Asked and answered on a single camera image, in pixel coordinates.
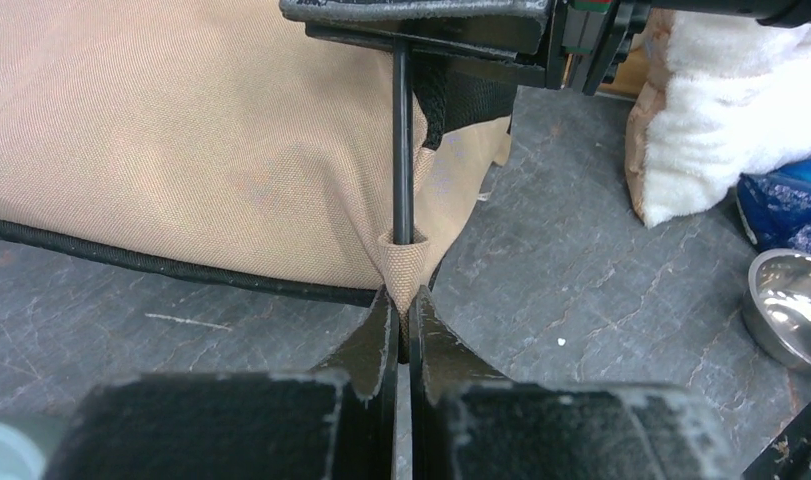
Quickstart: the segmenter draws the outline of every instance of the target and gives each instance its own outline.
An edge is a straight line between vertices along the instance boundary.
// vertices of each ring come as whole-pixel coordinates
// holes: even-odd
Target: stainless steel bowl
[[[811,255],[783,249],[759,255],[750,266],[743,317],[770,356],[811,372]]]

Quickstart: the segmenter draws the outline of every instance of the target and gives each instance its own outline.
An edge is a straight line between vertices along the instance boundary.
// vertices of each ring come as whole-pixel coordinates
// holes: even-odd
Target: black mechanical device
[[[281,0],[309,36],[393,52],[398,244],[414,240],[412,60],[593,94],[651,7],[811,22],[811,0]],[[404,317],[382,288],[364,323],[309,372],[155,374],[95,388],[46,478],[391,478],[399,363],[409,364],[415,479],[738,477],[703,400],[663,385],[515,382],[441,321],[427,288]],[[811,429],[811,411],[799,422]],[[811,478],[809,435],[782,460],[766,452],[745,477]]]

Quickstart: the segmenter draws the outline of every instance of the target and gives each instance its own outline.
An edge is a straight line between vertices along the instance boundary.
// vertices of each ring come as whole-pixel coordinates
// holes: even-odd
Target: metal rod
[[[407,40],[393,43],[393,243],[414,243],[413,87]]]

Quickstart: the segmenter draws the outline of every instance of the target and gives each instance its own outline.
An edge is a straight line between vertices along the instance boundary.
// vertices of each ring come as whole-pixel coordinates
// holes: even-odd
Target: gray floor
[[[512,159],[486,181],[492,194],[449,252],[437,302],[517,380],[690,387],[745,467],[811,399],[811,378],[767,358],[741,324],[755,254],[731,202],[653,230],[635,218],[622,179],[629,107],[521,92]],[[67,414],[91,385],[129,371],[304,369],[361,314],[0,242],[0,411]],[[407,476],[404,391],[400,413]]]

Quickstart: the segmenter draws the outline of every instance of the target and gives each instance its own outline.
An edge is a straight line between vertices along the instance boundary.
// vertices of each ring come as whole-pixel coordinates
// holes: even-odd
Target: blue bag
[[[759,250],[811,254],[811,160],[766,175],[743,175],[737,199],[747,235]]]

